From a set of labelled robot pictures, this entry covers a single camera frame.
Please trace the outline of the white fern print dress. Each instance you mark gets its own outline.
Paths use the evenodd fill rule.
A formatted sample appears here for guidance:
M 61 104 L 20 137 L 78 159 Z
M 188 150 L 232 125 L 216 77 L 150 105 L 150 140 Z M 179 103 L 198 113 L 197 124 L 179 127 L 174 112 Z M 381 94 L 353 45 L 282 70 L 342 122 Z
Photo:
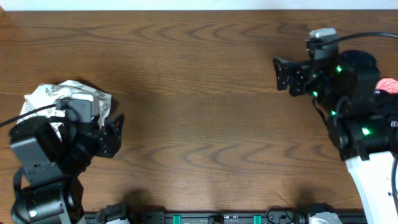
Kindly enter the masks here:
M 97 94 L 98 95 L 98 111 L 99 111 L 99 127 L 104 125 L 105 119 L 109 116 L 111 110 L 112 95 L 105 93 L 96 88 L 84 85 L 78 81 L 67 80 L 61 84 L 41 84 L 31 94 L 25 95 L 25 102 L 22 106 L 20 115 L 36 110 L 43 106 L 52 105 L 55 100 L 61 98 L 78 98 L 76 93 Z

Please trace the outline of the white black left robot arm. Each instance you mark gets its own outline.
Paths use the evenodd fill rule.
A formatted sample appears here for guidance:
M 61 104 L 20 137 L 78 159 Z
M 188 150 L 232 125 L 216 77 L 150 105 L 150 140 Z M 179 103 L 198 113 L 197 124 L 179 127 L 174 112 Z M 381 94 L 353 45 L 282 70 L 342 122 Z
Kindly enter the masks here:
M 78 176 L 97 157 L 112 158 L 121 148 L 124 115 L 74 121 L 36 116 L 9 132 L 21 162 L 14 175 L 14 223 L 78 223 L 83 219 L 83 186 Z

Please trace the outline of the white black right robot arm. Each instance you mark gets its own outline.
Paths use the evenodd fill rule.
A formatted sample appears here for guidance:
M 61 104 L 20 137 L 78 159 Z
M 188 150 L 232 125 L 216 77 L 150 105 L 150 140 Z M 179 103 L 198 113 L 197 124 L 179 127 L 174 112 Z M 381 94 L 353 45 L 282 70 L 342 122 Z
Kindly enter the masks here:
M 303 62 L 273 59 L 277 89 L 310 95 L 359 193 L 367 223 L 397 223 L 397 96 L 376 88 L 361 50 Z

